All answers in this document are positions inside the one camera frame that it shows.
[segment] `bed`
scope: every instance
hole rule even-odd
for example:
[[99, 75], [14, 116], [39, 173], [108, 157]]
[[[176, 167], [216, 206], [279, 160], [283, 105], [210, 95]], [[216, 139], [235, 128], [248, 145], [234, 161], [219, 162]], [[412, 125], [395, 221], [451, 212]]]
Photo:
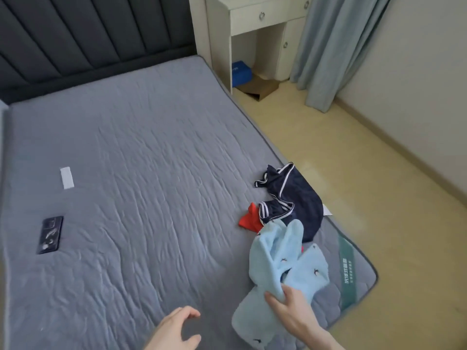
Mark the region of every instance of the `bed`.
[[[230, 323], [253, 286], [254, 233], [237, 223], [250, 202], [270, 199], [253, 182], [286, 160], [194, 55], [188, 0], [4, 0], [0, 13], [11, 40], [0, 45], [5, 348], [141, 349], [189, 304], [202, 320], [184, 335], [200, 333], [200, 349], [248, 349]], [[85, 18], [95, 23], [83, 30]], [[35, 22], [47, 26], [33, 31]], [[113, 63], [113, 51], [92, 47], [97, 30]], [[54, 48], [65, 31], [69, 44]], [[37, 59], [26, 53], [34, 44]], [[63, 188], [62, 167], [73, 188]], [[60, 247], [38, 255], [41, 223], [53, 216], [64, 216]], [[312, 306], [329, 327], [377, 273], [332, 216], [314, 242], [331, 282]], [[351, 289], [343, 256], [354, 265]], [[287, 337], [267, 349], [302, 346]]]

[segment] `light blue towel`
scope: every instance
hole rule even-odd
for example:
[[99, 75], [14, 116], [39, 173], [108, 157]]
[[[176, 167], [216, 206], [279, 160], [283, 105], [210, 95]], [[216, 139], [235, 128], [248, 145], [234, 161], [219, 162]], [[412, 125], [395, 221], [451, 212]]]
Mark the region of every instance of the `light blue towel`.
[[264, 300], [271, 292], [284, 301], [283, 283], [299, 289], [308, 303], [314, 294], [329, 283], [326, 259], [316, 244], [304, 253], [303, 225], [293, 220], [286, 226], [281, 220], [268, 222], [256, 236], [250, 249], [250, 278], [257, 285], [240, 303], [232, 317], [238, 335], [255, 349], [264, 349], [276, 334], [286, 334]]

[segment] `cabinet door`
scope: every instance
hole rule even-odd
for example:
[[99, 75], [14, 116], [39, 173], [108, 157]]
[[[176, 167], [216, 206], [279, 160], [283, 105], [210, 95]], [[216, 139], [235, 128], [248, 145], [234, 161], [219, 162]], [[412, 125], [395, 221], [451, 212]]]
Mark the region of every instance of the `cabinet door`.
[[279, 61], [277, 62], [276, 80], [283, 81], [290, 77], [304, 26], [305, 17], [297, 18], [286, 23], [283, 44], [279, 54]]

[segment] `quilted mattress surface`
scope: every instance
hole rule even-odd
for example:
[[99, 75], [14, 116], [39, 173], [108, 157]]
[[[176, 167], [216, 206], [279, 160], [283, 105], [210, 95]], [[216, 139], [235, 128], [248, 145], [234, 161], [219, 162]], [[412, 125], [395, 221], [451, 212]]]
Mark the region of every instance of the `quilted mattress surface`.
[[[88, 83], [10, 107], [1, 198], [6, 349], [142, 349], [178, 306], [202, 313], [200, 349], [248, 349], [231, 327], [253, 287], [254, 233], [237, 226], [268, 164], [284, 162], [200, 57]], [[60, 169], [70, 167], [74, 188]], [[43, 219], [64, 216], [58, 251], [37, 255]], [[323, 326], [343, 305], [341, 232], [315, 241], [331, 284]], [[357, 302], [376, 282], [351, 244]], [[268, 349], [296, 349], [292, 338]]]

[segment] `dark gray headboard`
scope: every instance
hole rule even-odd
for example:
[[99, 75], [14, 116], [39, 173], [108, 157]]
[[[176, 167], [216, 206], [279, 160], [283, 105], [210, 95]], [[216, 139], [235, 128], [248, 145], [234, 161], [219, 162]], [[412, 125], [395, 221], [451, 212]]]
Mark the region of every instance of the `dark gray headboard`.
[[7, 104], [193, 54], [188, 0], [0, 0]]

